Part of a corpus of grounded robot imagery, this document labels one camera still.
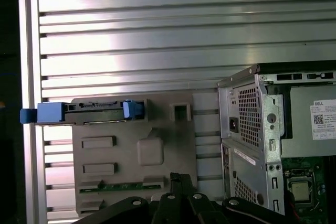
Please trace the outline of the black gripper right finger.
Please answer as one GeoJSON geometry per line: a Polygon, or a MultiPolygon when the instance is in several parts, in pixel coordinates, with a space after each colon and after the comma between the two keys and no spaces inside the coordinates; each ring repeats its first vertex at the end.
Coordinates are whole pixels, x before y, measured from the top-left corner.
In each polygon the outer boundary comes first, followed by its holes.
{"type": "Polygon", "coordinates": [[[293,207],[281,215],[242,198],[225,199],[219,207],[204,194],[198,193],[189,174],[183,175],[183,193],[196,223],[299,223],[293,207]]]}

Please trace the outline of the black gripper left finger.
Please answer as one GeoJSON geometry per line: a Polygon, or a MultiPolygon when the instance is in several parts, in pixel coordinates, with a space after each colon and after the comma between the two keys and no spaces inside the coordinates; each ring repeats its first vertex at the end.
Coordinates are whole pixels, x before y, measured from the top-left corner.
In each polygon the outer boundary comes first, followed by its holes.
{"type": "Polygon", "coordinates": [[[86,217],[86,223],[180,223],[183,174],[170,174],[170,192],[159,201],[132,196],[86,217]]]}

